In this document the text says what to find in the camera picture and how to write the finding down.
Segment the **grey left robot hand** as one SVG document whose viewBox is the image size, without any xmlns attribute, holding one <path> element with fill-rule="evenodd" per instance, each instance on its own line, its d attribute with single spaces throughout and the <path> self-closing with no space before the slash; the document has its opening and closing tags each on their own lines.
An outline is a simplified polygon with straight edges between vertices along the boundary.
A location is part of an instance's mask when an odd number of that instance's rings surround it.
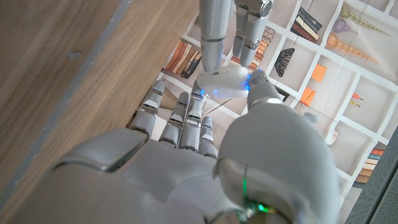
<svg viewBox="0 0 398 224">
<path fill-rule="evenodd" d="M 236 7 L 233 55 L 240 65 L 252 63 L 273 7 L 273 0 L 200 0 L 201 54 L 204 71 L 221 65 L 224 40 L 232 7 Z"/>
</svg>

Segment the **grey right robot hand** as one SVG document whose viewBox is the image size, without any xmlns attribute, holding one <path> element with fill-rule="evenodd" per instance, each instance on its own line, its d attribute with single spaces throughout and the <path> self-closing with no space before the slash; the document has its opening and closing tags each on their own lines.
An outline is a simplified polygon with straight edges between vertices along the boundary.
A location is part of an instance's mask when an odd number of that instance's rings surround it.
<svg viewBox="0 0 398 224">
<path fill-rule="evenodd" d="M 43 176 L 11 223 L 336 223 L 339 177 L 316 117 L 280 99 L 265 73 L 242 76 L 248 112 L 219 148 L 203 88 L 182 93 L 160 138 L 153 84 L 128 128 L 77 145 Z"/>
</svg>

